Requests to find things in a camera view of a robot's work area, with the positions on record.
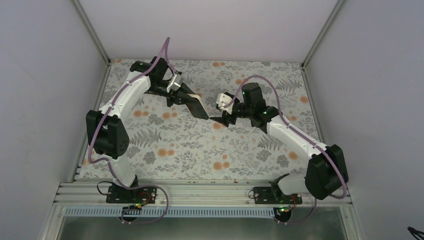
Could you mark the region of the dark blue phone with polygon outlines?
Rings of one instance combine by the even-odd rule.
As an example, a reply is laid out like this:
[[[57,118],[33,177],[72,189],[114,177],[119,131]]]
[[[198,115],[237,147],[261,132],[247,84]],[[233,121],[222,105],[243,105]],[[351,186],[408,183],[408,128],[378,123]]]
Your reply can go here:
[[[194,118],[203,119],[203,120],[208,120],[209,119],[209,114],[208,114],[208,112],[206,110],[206,107],[205,107],[204,102],[203,102],[203,108],[196,108],[196,107],[193,107],[192,105],[190,105],[190,103],[189,103],[189,97],[188,97],[187,100],[186,100],[186,102],[185,102],[185,105],[187,106],[189,112],[191,113],[191,115]]]

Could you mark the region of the beige phone case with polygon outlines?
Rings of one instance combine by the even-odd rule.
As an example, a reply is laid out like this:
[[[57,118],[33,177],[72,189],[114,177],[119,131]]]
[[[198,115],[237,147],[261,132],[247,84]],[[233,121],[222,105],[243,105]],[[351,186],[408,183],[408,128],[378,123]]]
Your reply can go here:
[[[197,94],[187,94],[189,96],[189,104],[193,106],[193,108],[203,108],[204,104],[201,97]]]

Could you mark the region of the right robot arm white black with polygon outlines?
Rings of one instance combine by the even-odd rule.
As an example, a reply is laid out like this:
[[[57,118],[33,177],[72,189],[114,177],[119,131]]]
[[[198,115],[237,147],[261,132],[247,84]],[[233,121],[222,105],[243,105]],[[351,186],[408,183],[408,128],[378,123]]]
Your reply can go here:
[[[328,146],[311,138],[283,116],[281,110],[267,105],[258,83],[244,84],[239,93],[242,101],[228,92],[220,93],[216,108],[222,115],[212,120],[229,126],[238,118],[249,119],[252,127],[276,138],[307,163],[304,173],[286,173],[271,182],[274,202],[282,204],[293,194],[311,194],[317,200],[335,198],[338,189],[343,190],[339,199],[347,195],[349,176],[343,150],[338,145]]]

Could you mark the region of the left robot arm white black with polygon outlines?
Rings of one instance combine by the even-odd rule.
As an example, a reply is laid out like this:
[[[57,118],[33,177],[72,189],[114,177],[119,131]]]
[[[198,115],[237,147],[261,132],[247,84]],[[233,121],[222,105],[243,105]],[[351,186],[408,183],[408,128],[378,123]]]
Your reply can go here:
[[[200,96],[184,83],[180,71],[171,69],[171,64],[159,56],[151,62],[136,61],[116,94],[99,110],[90,110],[85,117],[87,160],[90,164],[106,162],[113,183],[121,187],[119,196],[128,203],[139,197],[140,190],[135,186],[136,174],[126,155],[130,139],[124,121],[142,95],[164,97],[169,108],[185,105],[193,117],[209,118]],[[168,70],[171,70],[172,77],[166,80]]]

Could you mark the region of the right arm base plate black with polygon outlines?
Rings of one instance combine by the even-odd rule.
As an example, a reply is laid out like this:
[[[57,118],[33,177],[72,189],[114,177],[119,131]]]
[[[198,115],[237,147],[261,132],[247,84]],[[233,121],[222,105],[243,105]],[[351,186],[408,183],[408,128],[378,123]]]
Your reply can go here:
[[[256,205],[299,205],[303,203],[300,194],[284,195],[280,191],[275,193],[271,187],[256,186],[252,189]]]

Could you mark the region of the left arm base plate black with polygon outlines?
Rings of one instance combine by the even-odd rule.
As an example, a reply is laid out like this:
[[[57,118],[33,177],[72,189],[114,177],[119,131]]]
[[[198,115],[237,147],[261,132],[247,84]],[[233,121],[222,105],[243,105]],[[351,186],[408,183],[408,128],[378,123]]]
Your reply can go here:
[[[154,204],[157,188],[148,186],[136,190],[128,190],[111,186],[108,189],[105,202],[108,204]]]

